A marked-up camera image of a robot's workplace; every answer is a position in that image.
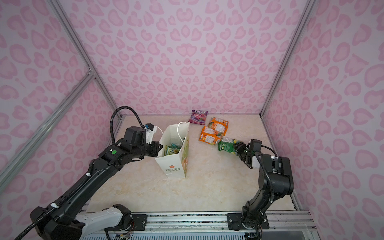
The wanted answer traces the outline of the green rainbow candy bag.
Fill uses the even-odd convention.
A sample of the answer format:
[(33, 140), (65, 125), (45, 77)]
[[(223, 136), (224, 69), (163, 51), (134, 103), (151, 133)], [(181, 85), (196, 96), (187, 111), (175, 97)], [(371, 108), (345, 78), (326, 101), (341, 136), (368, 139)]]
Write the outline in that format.
[(219, 152), (225, 151), (230, 154), (236, 155), (235, 145), (241, 143), (240, 140), (232, 139), (229, 137), (223, 137), (222, 140), (218, 143)]

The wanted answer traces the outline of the white paper bag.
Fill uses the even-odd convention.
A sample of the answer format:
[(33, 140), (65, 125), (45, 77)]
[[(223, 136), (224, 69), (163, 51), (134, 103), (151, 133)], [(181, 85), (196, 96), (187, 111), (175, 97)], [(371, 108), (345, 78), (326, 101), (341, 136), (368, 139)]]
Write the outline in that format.
[(169, 125), (160, 139), (163, 149), (155, 160), (167, 178), (187, 176), (189, 130), (190, 124), (187, 122)]

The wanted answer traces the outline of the orange candy bag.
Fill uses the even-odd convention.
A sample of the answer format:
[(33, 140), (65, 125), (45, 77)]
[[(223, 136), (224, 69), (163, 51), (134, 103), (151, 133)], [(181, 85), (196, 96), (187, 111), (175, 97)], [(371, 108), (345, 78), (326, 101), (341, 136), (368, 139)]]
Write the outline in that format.
[(208, 127), (213, 129), (224, 136), (227, 133), (229, 122), (217, 117), (212, 117), (209, 121)]
[(210, 145), (216, 145), (222, 140), (222, 138), (223, 136), (221, 132), (218, 132), (208, 127), (203, 127), (201, 135), (199, 137), (199, 141)]

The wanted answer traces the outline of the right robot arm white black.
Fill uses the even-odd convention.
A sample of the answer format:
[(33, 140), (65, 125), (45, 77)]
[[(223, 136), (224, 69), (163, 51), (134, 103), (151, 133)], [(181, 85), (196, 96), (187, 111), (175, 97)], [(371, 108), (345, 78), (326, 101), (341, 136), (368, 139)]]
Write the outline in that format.
[(255, 230), (257, 235), (261, 235), (263, 230), (270, 228), (266, 214), (268, 208), (275, 201), (293, 193), (290, 159), (264, 154), (261, 152), (263, 147), (261, 141), (254, 139), (247, 145), (243, 142), (234, 144), (235, 152), (248, 168), (253, 168), (253, 159), (259, 163), (259, 190), (246, 202), (240, 214), (227, 214), (229, 230)]

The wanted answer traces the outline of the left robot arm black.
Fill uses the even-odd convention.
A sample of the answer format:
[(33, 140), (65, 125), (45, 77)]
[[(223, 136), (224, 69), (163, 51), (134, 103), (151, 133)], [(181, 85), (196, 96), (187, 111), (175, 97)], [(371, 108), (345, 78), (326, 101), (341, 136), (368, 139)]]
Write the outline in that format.
[(90, 162), (87, 172), (69, 190), (47, 207), (37, 207), (31, 212), (32, 223), (23, 234), (35, 230), (44, 240), (81, 239), (87, 223), (76, 217), (84, 204), (125, 165), (145, 157), (157, 157), (162, 148), (159, 142), (129, 143), (122, 139), (108, 146)]

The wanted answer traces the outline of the purple candy bag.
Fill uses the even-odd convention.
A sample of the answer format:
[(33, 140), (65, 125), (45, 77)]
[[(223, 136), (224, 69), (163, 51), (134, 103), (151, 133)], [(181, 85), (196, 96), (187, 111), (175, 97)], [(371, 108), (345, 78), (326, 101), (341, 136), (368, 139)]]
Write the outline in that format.
[(192, 114), (189, 118), (189, 123), (196, 125), (205, 125), (208, 111), (192, 110)]

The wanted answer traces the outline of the green Fox's spring tea bag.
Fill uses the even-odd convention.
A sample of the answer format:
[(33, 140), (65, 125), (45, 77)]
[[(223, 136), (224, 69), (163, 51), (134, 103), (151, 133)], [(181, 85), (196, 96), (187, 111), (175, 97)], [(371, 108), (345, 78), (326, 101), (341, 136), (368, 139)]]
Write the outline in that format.
[(177, 146), (175, 144), (171, 144), (169, 146), (165, 146), (165, 153), (164, 156), (170, 156), (174, 154), (178, 154), (180, 152), (182, 147)]

